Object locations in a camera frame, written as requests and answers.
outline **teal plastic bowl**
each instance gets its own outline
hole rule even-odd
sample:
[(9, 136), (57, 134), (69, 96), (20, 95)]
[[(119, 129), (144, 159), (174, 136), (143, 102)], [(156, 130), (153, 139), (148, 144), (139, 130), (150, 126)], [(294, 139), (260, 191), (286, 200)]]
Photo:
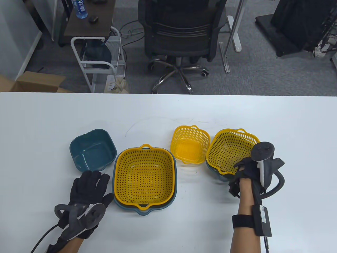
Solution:
[(70, 143), (70, 154), (80, 172), (101, 171), (113, 162), (117, 150), (107, 131), (95, 129)]

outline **black mouse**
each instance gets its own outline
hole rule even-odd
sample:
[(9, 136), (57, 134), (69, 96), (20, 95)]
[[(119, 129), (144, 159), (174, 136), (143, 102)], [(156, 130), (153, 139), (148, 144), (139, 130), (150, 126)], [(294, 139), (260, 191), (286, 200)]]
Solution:
[(90, 16), (89, 18), (89, 23), (90, 24), (96, 24), (98, 21), (98, 17), (97, 16)]
[(108, 0), (92, 0), (94, 4), (103, 4), (103, 3), (107, 3)]

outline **chair base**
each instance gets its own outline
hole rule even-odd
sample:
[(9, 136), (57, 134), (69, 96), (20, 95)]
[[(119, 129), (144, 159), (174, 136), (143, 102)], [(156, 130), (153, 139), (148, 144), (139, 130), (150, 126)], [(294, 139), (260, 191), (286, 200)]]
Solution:
[(161, 78), (158, 79), (158, 81), (155, 83), (155, 85), (153, 86), (152, 88), (152, 93), (153, 94), (158, 94), (157, 92), (157, 89), (160, 85), (163, 84), (163, 82), (165, 82), (169, 77), (171, 77), (173, 74), (176, 74), (178, 73), (180, 75), (180, 78), (183, 80), (183, 83), (185, 84), (186, 88), (187, 88), (187, 91), (189, 94), (192, 94), (193, 93), (193, 90), (192, 90), (192, 86), (189, 82), (189, 80), (186, 78), (185, 74), (184, 74), (184, 70), (189, 70), (189, 71), (201, 71), (201, 75), (203, 77), (206, 77), (209, 75), (209, 70), (206, 69), (205, 67), (203, 66), (200, 66), (200, 65), (196, 65), (196, 66), (182, 66), (181, 65), (181, 60), (182, 58), (179, 57), (177, 58), (176, 60), (176, 64), (173, 65), (173, 64), (170, 64), (170, 63), (167, 63), (166, 61), (163, 61), (161, 59), (153, 59), (149, 62), (148, 64), (148, 69), (151, 71), (154, 67), (154, 63), (157, 62), (157, 63), (160, 63), (160, 64), (163, 64), (165, 65), (166, 67), (169, 67), (171, 68), (171, 71), (165, 75), (163, 75)]

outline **yellow colander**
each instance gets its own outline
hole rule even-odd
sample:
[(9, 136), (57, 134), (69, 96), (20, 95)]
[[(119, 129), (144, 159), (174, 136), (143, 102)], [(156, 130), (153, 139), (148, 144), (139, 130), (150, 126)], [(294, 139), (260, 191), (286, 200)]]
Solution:
[(206, 153), (207, 163), (216, 168), (221, 175), (236, 173), (233, 166), (250, 156), (252, 147), (259, 139), (244, 129), (223, 129), (219, 131)]
[(210, 142), (209, 134), (196, 125), (181, 125), (174, 131), (171, 152), (185, 164), (200, 164), (205, 161)]
[(171, 199), (176, 169), (172, 154), (144, 144), (124, 150), (114, 171), (114, 194), (122, 204), (145, 211)]

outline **plastic basket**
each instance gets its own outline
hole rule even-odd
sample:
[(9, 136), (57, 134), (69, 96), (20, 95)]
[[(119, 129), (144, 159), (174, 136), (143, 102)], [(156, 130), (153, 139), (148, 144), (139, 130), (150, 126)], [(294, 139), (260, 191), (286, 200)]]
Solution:
[(244, 129), (223, 129), (219, 131), (206, 153), (209, 166), (218, 170), (221, 175), (236, 173), (234, 165), (245, 157), (259, 139)]
[(232, 174), (221, 175), (219, 171), (216, 168), (210, 166), (207, 161), (206, 165), (210, 169), (210, 171), (212, 171), (212, 173), (222, 182), (229, 182), (234, 178), (234, 175)]
[(144, 212), (172, 199), (176, 175), (175, 160), (169, 151), (148, 144), (129, 148), (116, 160), (113, 193), (120, 204)]
[(182, 125), (174, 131), (171, 152), (183, 163), (200, 164), (205, 161), (211, 138), (209, 134), (196, 125)]
[[(176, 161), (175, 160), (174, 160), (174, 163), (175, 163), (175, 173), (177, 174), (177, 167), (176, 167)], [(173, 196), (170, 198), (170, 200), (168, 202), (166, 202), (164, 204), (152, 205), (151, 207), (149, 207), (149, 209), (147, 209), (145, 211), (142, 211), (142, 210), (139, 210), (138, 207), (136, 207), (134, 205), (124, 205), (124, 204), (120, 203), (116, 198), (114, 198), (114, 201), (120, 208), (122, 208), (124, 210), (136, 211), (139, 215), (145, 216), (145, 215), (148, 215), (153, 210), (162, 210), (162, 209), (168, 207), (169, 205), (171, 205), (172, 202), (174, 201), (174, 199), (176, 198), (176, 195), (177, 195), (177, 177), (175, 177), (175, 187), (174, 187)]]

